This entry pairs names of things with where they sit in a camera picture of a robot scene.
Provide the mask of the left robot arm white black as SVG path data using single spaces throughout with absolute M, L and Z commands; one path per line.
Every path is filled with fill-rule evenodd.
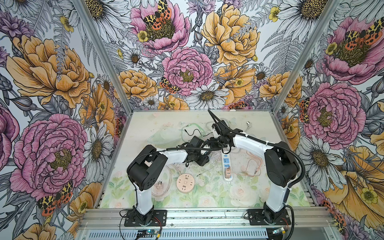
M 164 150 L 145 146 L 127 168 L 128 178 L 135 187 L 136 203 L 127 213 L 125 226 L 148 226 L 155 222 L 158 214 L 152 201 L 152 187 L 164 167 L 179 163 L 188 166 L 192 162 L 204 166 L 209 161 L 209 154 L 221 149 L 219 145 L 198 137 Z

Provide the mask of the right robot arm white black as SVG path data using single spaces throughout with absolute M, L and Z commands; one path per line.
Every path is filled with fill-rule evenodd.
M 269 196 L 264 203 L 262 216 L 269 225 L 276 224 L 285 215 L 287 200 L 292 186 L 304 177 L 303 160 L 290 150 L 287 143 L 277 144 L 248 135 L 239 129 L 231 129 L 225 121 L 210 113 L 214 137 L 210 138 L 211 148 L 239 148 L 263 158 L 267 176 L 271 181 Z

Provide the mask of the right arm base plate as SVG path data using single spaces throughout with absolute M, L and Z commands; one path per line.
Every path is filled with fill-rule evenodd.
M 277 213 L 264 209 L 248 209 L 246 219 L 249 220 L 251 226 L 286 226 L 292 223 L 286 209 Z

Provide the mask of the pink charger plug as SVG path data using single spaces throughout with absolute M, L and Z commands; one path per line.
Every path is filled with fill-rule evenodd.
M 232 170 L 230 167 L 225 168 L 225 178 L 230 179 L 232 177 Z

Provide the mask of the white blue power strip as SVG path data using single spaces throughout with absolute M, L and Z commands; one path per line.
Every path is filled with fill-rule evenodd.
M 222 169 L 223 169 L 222 172 L 223 172 L 224 180 L 229 184 L 229 182 L 233 180 L 233 171 L 232 171 L 232 177 L 230 179 L 226 179 L 225 168 L 228 168 L 228 167 L 230 167 L 232 170 L 230 154 L 222 153 Z

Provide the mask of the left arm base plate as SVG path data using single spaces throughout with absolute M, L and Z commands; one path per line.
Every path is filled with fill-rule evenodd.
M 164 227 L 167 222 L 167 210 L 150 210 L 142 215 L 138 210 L 128 210 L 125 227 Z

